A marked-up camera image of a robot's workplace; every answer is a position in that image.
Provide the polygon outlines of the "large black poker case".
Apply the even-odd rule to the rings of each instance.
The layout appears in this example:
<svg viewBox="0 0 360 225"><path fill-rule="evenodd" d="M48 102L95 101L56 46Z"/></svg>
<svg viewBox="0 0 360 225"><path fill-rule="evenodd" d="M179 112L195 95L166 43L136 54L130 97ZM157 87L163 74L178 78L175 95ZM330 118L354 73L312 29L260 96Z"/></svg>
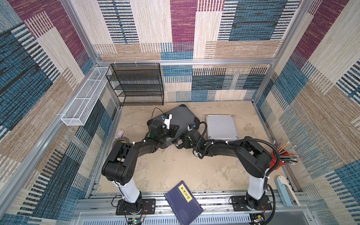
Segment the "large black poker case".
<svg viewBox="0 0 360 225"><path fill-rule="evenodd" d="M171 114L170 125L178 125L179 129L174 138L168 137L165 142L160 146L165 149L181 139L181 136L188 132L188 126L195 124L196 115L185 104L181 104L165 113Z"/></svg>

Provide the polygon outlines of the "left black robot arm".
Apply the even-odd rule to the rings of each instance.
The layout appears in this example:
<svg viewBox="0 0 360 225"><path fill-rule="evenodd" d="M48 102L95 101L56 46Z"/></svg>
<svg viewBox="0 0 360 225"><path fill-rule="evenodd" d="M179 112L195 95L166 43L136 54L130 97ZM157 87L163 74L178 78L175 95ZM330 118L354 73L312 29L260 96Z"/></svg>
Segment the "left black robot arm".
<svg viewBox="0 0 360 225"><path fill-rule="evenodd" d="M137 204L141 199L141 192L132 180L138 158L156 152L168 138L175 138L179 128L179 125L171 125L168 120L151 120L149 131L142 141L114 144L101 174L118 187L124 201Z"/></svg>

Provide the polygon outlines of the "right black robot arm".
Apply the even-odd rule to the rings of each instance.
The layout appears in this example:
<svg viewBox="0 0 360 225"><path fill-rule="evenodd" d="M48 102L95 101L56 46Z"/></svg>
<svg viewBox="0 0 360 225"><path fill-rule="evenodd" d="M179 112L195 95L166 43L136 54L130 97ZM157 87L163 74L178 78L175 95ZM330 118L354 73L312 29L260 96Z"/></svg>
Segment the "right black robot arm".
<svg viewBox="0 0 360 225"><path fill-rule="evenodd" d="M246 136L235 141L205 140L198 130L192 129L180 136L178 149L192 149L200 159L213 156L231 156L239 159L249 174L246 206L250 210L262 209L269 175L280 164L280 154L274 144Z"/></svg>

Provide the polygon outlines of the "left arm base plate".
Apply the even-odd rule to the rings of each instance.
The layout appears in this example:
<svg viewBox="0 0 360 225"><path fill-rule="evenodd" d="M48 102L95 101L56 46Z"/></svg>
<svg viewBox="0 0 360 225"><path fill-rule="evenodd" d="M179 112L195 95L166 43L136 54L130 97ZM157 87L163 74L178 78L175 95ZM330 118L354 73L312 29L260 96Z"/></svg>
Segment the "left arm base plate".
<svg viewBox="0 0 360 225"><path fill-rule="evenodd" d="M115 214L117 216L124 215L152 215L155 214L156 199L142 199L135 203L129 203L124 200L119 200Z"/></svg>

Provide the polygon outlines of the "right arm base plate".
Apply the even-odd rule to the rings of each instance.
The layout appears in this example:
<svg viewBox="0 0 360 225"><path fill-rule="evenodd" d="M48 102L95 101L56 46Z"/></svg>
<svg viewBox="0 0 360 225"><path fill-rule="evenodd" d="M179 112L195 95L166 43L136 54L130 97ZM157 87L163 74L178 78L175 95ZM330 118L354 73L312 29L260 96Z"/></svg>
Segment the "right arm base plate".
<svg viewBox="0 0 360 225"><path fill-rule="evenodd" d="M247 195L232 196L229 201L235 212L271 211L273 209L273 205L267 195L263 195L263 197L259 200Z"/></svg>

